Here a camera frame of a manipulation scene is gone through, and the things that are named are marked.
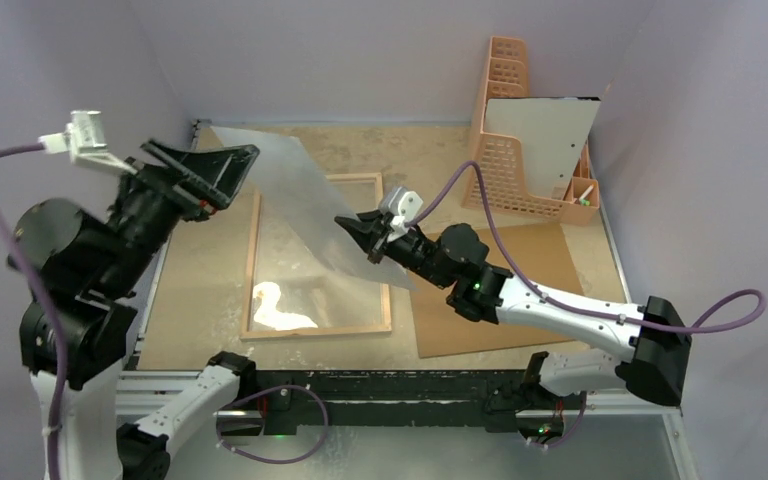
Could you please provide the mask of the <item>printed photo of driver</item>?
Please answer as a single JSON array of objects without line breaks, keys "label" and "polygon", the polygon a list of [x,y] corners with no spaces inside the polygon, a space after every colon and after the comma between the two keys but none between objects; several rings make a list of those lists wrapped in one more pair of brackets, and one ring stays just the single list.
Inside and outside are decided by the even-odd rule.
[{"label": "printed photo of driver", "polygon": [[334,221],[337,216],[355,220],[356,211],[326,178],[301,140],[231,127],[215,127],[213,131],[227,147],[251,144],[260,150],[246,181],[257,187],[323,267],[399,288],[414,287],[394,261],[370,263],[354,239]]}]

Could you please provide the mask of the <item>white wooden picture frame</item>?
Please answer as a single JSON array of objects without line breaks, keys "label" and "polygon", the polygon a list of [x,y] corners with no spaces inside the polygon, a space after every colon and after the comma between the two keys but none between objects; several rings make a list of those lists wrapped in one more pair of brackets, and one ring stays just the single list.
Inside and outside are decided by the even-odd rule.
[{"label": "white wooden picture frame", "polygon": [[254,194],[243,340],[387,334],[391,290],[324,266],[264,196]]}]

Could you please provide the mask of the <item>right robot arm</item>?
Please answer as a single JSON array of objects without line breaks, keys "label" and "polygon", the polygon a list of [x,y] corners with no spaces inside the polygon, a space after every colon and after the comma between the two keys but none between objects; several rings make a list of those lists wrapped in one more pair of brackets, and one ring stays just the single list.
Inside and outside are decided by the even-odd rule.
[{"label": "right robot arm", "polygon": [[489,263],[488,246],[466,223],[447,227],[436,239],[412,227],[390,240],[391,218],[370,211],[334,221],[371,262],[391,259],[447,289],[447,304],[469,321],[537,327],[593,347],[581,360],[534,355],[521,381],[529,404],[544,407],[573,393],[623,387],[650,403],[680,405],[692,340],[668,300],[651,296],[644,305],[611,303],[528,285]]}]

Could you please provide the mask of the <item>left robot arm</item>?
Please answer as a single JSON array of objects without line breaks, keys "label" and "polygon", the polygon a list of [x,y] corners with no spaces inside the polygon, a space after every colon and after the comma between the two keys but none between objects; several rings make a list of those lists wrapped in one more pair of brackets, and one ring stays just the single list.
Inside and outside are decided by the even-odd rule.
[{"label": "left robot arm", "polygon": [[45,420],[46,475],[162,479],[217,410],[255,402],[256,367],[245,356],[219,352],[193,386],[157,411],[118,424],[117,384],[138,316],[127,301],[178,223],[206,221],[231,205],[259,150],[183,151],[148,140],[143,150],[152,162],[144,163],[117,158],[100,140],[52,138],[41,148],[119,179],[106,219],[54,198],[30,208],[13,233],[8,263],[29,274],[32,292],[20,350]]}]

